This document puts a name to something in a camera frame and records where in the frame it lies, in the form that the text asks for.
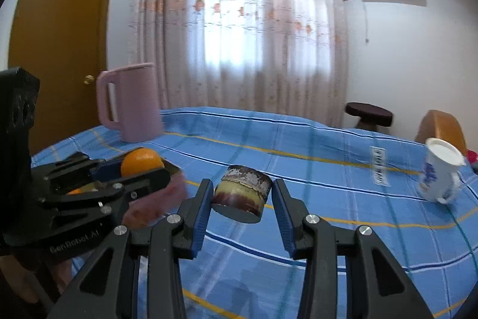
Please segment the left hand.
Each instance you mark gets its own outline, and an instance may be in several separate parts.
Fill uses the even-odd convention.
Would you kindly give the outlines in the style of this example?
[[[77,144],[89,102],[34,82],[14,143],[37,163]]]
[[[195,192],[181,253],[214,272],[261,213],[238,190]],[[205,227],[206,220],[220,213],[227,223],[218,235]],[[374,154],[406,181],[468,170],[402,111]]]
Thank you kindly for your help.
[[[67,260],[47,270],[47,275],[53,277],[53,285],[58,288],[61,294],[73,279],[72,260]],[[38,276],[32,271],[26,270],[11,255],[1,257],[1,272],[6,278],[13,292],[28,303],[49,304],[53,299],[47,296],[46,282],[40,282]]]

